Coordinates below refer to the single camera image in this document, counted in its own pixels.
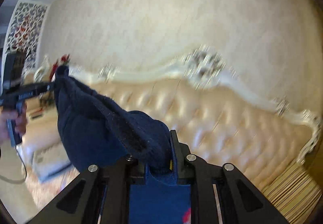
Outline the person's left hand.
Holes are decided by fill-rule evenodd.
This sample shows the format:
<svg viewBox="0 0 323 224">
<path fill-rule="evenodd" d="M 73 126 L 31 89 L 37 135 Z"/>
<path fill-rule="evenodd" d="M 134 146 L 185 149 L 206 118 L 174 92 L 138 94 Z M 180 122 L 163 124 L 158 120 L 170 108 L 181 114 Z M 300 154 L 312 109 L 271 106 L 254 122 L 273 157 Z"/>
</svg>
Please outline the person's left hand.
<svg viewBox="0 0 323 224">
<path fill-rule="evenodd" d="M 23 136 L 26 133 L 27 117 L 26 106 L 22 106 L 21 114 L 16 110 L 2 109 L 1 110 L 1 144 L 10 139 L 12 132 Z"/>
</svg>

